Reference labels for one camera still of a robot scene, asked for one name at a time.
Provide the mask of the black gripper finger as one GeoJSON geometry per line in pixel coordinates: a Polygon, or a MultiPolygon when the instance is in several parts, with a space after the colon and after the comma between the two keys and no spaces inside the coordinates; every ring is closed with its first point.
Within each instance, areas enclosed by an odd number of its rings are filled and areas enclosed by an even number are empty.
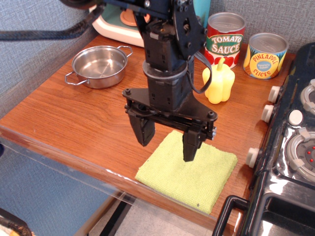
{"type": "Polygon", "coordinates": [[[128,112],[130,125],[133,132],[142,146],[147,146],[155,134],[155,122],[151,120],[153,115],[137,115],[128,112]]]}
{"type": "Polygon", "coordinates": [[[204,142],[204,135],[200,130],[188,130],[183,134],[183,155],[185,162],[194,160],[197,150],[204,142]]]}

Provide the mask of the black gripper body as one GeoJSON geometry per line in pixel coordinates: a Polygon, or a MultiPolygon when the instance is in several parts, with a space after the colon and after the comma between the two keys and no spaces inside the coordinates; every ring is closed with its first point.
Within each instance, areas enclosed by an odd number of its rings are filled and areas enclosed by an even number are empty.
{"type": "Polygon", "coordinates": [[[198,90],[193,86],[193,71],[188,70],[170,77],[147,75],[148,88],[126,88],[126,113],[153,115],[151,120],[178,130],[200,130],[204,139],[216,135],[214,122],[218,115],[200,103],[193,95],[198,90]]]}

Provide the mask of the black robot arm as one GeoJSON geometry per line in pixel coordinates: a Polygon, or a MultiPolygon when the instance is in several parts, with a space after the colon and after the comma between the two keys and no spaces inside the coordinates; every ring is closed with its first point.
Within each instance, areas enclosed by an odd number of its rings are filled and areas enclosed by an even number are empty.
{"type": "Polygon", "coordinates": [[[160,123],[183,131],[183,159],[192,161],[206,139],[213,139],[217,114],[195,97],[194,61],[210,66],[200,50],[207,31],[190,0],[112,0],[131,10],[144,41],[147,88],[127,88],[126,112],[138,142],[146,146],[160,123]]]}

